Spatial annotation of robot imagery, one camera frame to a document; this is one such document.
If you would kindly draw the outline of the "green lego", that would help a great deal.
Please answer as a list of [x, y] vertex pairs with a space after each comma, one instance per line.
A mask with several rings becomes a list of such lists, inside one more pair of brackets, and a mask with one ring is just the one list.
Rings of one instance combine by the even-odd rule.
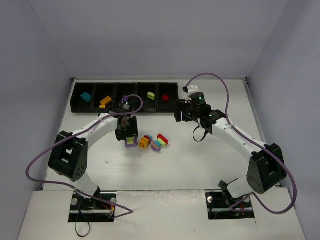
[[135, 143], [135, 139], [133, 137], [128, 137], [126, 139], [126, 144], [127, 145], [133, 145]]

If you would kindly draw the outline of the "purple heart lego plate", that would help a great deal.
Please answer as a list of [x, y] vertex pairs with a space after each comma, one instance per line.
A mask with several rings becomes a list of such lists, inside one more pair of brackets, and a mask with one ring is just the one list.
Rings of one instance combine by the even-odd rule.
[[126, 143], [126, 141], [125, 141], [125, 147], [127, 148], [127, 149], [130, 149], [130, 148], [135, 148], [135, 147], [137, 147], [139, 144], [138, 144], [138, 141], [134, 138], [134, 144], [133, 145], [128, 145], [127, 143]]

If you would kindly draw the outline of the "red small lego brick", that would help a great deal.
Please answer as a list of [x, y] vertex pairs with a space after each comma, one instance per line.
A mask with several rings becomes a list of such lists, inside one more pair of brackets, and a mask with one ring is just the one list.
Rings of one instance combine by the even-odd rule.
[[163, 103], [167, 103], [170, 100], [170, 97], [167, 94], [161, 96], [161, 100]]

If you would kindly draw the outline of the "lime green lego brick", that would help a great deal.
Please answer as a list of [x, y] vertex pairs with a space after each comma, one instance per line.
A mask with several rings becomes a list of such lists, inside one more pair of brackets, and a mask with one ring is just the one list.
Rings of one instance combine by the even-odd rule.
[[149, 91], [147, 93], [147, 98], [154, 101], [156, 99], [156, 95], [153, 92]]

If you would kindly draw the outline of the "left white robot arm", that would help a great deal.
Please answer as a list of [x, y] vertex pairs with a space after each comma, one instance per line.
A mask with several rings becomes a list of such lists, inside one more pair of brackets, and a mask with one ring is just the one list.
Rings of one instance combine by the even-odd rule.
[[100, 197], [100, 188], [87, 174], [89, 149], [110, 133], [114, 133], [119, 142], [129, 138], [136, 140], [139, 136], [138, 121], [131, 112], [138, 108], [138, 99], [131, 96], [80, 130], [61, 131], [55, 143], [62, 143], [52, 149], [48, 167], [73, 182], [82, 197]]

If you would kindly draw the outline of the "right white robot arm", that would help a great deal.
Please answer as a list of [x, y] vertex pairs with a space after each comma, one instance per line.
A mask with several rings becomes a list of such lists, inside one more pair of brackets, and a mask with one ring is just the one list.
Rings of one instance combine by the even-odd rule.
[[234, 130], [222, 111], [213, 110], [202, 92], [188, 99], [178, 99], [174, 113], [177, 122], [196, 122], [204, 133], [220, 138], [236, 150], [248, 163], [247, 174], [230, 183], [221, 181], [219, 187], [230, 198], [238, 199], [251, 193], [264, 194], [287, 177], [281, 148], [255, 141], [250, 135]]

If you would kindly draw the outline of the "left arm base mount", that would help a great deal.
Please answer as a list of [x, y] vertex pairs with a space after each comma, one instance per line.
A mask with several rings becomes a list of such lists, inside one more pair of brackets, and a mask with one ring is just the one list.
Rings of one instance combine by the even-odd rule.
[[116, 206], [95, 199], [84, 198], [75, 191], [69, 208], [69, 223], [113, 223]]

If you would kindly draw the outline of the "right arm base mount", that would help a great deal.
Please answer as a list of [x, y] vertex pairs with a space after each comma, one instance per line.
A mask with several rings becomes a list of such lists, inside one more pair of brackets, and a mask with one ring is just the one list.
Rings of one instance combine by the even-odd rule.
[[222, 191], [205, 192], [207, 216], [209, 220], [242, 220], [254, 219], [255, 213], [250, 197], [226, 201]]

